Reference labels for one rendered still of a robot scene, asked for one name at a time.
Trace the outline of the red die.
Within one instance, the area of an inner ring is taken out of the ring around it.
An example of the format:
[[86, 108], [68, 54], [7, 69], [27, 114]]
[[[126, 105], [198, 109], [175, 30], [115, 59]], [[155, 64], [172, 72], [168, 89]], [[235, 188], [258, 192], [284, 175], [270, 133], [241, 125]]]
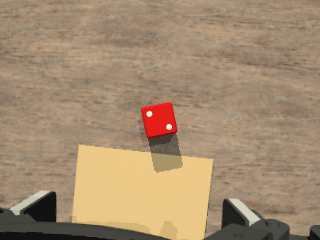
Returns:
[[141, 109], [148, 139], [175, 134], [177, 130], [172, 103], [163, 103]]

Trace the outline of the tan flat mat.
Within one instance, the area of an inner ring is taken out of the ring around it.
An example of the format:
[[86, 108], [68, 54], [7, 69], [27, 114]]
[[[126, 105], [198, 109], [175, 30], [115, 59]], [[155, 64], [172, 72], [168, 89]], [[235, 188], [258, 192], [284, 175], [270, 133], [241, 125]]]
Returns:
[[204, 239], [213, 159], [79, 145], [72, 223]]

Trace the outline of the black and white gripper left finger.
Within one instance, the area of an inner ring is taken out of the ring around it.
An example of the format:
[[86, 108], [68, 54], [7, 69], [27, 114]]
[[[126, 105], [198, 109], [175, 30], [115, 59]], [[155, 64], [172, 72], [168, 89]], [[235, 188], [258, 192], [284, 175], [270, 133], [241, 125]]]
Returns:
[[56, 222], [56, 205], [55, 191], [39, 191], [8, 209], [0, 207], [0, 224], [38, 221]]

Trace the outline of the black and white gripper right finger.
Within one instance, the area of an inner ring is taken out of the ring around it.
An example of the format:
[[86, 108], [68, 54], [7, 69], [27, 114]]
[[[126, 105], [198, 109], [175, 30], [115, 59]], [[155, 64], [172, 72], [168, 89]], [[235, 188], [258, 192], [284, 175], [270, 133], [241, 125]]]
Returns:
[[320, 225], [310, 227], [310, 236], [301, 236], [289, 234], [284, 222], [263, 219], [239, 199], [224, 199], [221, 229], [202, 240], [320, 240]]

